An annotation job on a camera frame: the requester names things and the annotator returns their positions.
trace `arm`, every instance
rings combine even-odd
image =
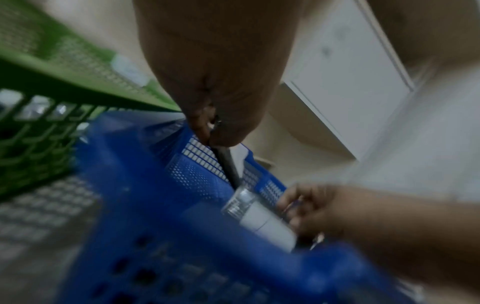
[[[302,235],[348,241],[391,272],[430,284],[480,288],[480,205],[438,202],[353,187],[298,185],[278,207]]]
[[[203,143],[232,146],[280,83],[304,0],[135,0],[143,53]],[[210,138],[216,108],[222,123]]]

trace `fingernail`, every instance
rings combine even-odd
[[[293,228],[300,227],[300,217],[296,216],[296,217],[292,218],[291,221],[290,221],[290,226],[292,226]]]

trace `cabinet door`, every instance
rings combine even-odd
[[[356,158],[410,92],[354,0],[340,0],[288,85]]]

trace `green plastic basket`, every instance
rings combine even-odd
[[[114,70],[118,58],[22,0],[0,0],[0,197],[68,172],[76,138],[103,111],[179,111],[155,80]]]

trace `blue plastic basket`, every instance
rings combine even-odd
[[[223,216],[232,188],[172,115],[108,112],[80,139],[104,207],[58,303],[411,303],[346,244],[286,253]],[[244,167],[274,204],[285,187],[251,152]]]

